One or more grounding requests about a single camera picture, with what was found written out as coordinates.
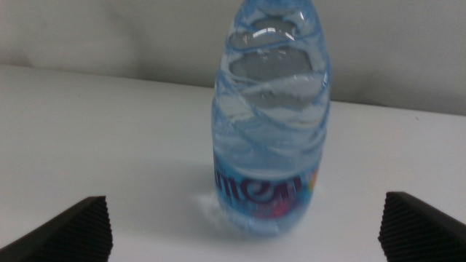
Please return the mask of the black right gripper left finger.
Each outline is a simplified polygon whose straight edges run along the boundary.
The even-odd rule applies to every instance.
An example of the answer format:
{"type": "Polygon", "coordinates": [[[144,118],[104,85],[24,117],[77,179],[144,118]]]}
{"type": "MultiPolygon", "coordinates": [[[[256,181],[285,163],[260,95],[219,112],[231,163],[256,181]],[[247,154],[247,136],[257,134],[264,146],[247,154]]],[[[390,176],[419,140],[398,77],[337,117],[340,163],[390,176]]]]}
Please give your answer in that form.
{"type": "Polygon", "coordinates": [[[104,196],[89,196],[1,249],[2,261],[107,261],[113,248],[104,196]]]}

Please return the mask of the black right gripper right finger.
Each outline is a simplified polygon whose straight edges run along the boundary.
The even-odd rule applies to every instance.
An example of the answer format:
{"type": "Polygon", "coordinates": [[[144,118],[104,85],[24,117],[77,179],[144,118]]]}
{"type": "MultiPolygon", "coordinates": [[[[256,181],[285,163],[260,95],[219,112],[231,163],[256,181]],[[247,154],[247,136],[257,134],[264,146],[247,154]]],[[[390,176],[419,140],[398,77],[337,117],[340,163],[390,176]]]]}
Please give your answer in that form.
{"type": "Polygon", "coordinates": [[[378,240],[388,261],[465,262],[465,224],[406,192],[386,193],[378,240]]]}

